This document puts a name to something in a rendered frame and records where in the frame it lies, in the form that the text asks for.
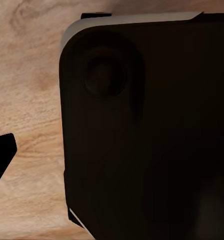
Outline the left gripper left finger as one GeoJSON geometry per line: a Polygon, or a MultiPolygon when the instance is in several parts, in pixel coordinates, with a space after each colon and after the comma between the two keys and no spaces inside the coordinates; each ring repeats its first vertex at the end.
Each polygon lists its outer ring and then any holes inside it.
{"type": "Polygon", "coordinates": [[[17,152],[15,137],[12,133],[0,136],[0,178],[17,152]]]}

